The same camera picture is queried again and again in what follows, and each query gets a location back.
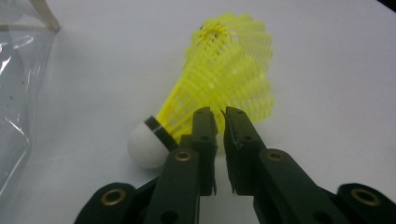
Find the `white table surface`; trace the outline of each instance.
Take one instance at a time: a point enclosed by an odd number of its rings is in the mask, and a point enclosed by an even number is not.
[[[127,135],[155,115],[208,17],[250,13],[272,34],[273,116],[256,123],[321,187],[362,183],[396,202],[396,13],[375,0],[56,1],[55,37],[37,102],[36,149],[0,223],[73,223],[96,190],[140,187]],[[258,223],[251,197],[232,195],[223,148],[218,195],[200,223]]]

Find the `plastic bag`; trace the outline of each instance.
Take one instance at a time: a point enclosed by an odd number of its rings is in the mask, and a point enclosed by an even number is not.
[[[35,101],[58,30],[45,0],[0,0],[0,211],[35,147]]]

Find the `shuttlecock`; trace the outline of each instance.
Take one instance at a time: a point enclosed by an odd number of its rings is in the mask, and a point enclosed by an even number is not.
[[[211,107],[220,132],[226,106],[244,110],[252,121],[268,117],[274,103],[265,76],[271,41],[264,24],[248,14],[208,19],[192,34],[183,73],[157,117],[131,132],[128,149],[134,161],[146,168],[163,165],[181,135],[191,133],[193,112],[205,106]]]

